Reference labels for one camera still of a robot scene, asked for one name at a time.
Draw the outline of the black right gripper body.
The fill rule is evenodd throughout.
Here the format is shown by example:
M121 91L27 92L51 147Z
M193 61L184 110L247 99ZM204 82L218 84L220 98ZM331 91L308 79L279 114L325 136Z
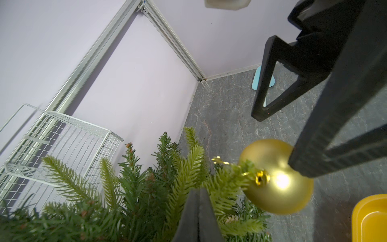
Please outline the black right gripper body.
M298 1L288 21L301 32L290 45L304 51L304 67L311 71L311 61L318 70L332 69L348 40L366 1Z

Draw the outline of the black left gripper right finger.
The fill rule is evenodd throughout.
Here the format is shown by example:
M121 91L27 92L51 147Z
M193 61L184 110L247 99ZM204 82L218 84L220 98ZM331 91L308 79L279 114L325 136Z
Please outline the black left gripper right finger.
M366 1L289 158L301 175L315 178L387 155L387 127L346 143L329 144L387 83L387 3Z

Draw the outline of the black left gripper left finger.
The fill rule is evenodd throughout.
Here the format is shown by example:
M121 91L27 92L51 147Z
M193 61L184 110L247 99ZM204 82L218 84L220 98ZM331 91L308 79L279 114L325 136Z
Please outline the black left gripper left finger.
M189 192L173 241L225 241L205 188L193 189Z

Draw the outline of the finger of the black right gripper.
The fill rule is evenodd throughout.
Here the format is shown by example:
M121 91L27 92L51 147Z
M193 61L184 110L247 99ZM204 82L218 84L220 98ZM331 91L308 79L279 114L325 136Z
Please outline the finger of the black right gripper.
M278 36L272 36L265 45L262 61L262 76L259 94L252 107L252 117L262 122L301 97L316 85L326 80L327 73L318 70L311 61L312 69L307 71L307 54L286 43ZM274 69L276 83L268 88L270 75Z

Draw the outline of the gold ball ornament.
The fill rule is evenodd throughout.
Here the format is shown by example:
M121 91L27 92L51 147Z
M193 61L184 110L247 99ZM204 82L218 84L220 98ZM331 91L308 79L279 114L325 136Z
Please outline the gold ball ornament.
M301 211L313 194L313 179L300 174L288 163L293 147L276 139L258 140L247 146L238 164L213 157L245 179L239 188L260 209L287 215Z

